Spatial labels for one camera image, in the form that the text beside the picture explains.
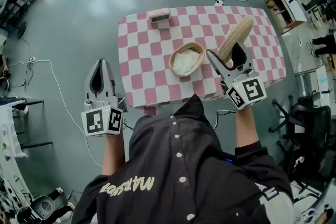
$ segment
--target pink and white checkered tablecloth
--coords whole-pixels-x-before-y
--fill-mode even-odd
[[[186,101],[194,93],[204,100],[222,98],[220,78],[206,57],[201,67],[187,78],[171,72],[169,58],[174,50],[192,41],[217,52],[230,28],[245,15],[252,16],[255,22],[245,46],[265,87],[286,76],[279,40],[262,9],[197,6],[170,11],[171,19],[165,22],[151,24],[148,13],[129,15],[119,22],[119,63],[130,106]]]

